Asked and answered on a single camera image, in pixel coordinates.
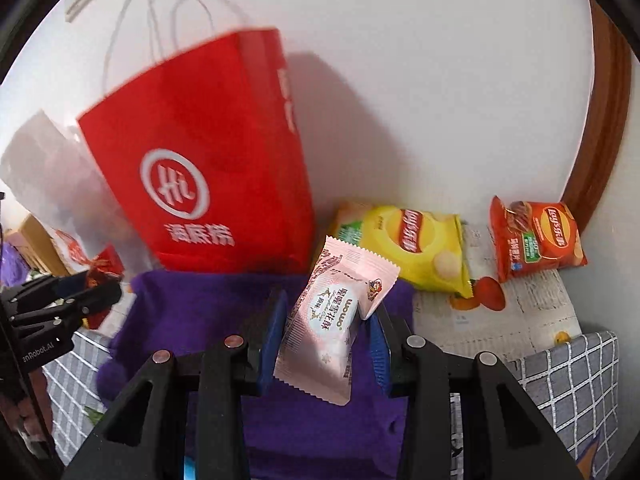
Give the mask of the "person left hand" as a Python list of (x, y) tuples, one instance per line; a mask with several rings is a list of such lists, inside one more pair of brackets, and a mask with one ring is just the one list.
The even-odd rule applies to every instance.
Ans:
[(48, 380), (41, 367), (29, 373), (37, 403), (30, 398), (18, 382), (1, 381), (1, 413), (14, 434), (24, 441), (26, 448), (37, 457), (46, 434), (53, 429), (53, 412), (48, 393)]

